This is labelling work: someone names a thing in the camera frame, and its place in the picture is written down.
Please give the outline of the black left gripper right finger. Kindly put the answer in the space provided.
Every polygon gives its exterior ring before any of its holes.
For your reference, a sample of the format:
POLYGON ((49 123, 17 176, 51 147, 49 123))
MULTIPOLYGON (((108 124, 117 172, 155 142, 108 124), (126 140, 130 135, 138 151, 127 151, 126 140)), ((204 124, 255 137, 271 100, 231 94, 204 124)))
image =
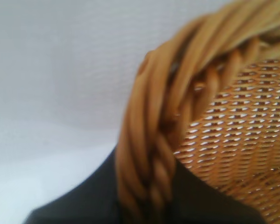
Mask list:
POLYGON ((172 183, 171 224, 265 224, 259 211, 212 188, 179 161, 172 183))

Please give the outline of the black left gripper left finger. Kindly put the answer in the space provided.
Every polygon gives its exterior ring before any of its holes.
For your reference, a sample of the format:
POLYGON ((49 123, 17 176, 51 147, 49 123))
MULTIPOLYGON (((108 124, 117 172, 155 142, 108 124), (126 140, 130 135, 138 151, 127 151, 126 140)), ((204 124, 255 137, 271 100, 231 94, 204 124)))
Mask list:
POLYGON ((121 208, 115 176, 115 151, 87 179, 61 197, 34 209, 26 224, 129 224, 121 208))

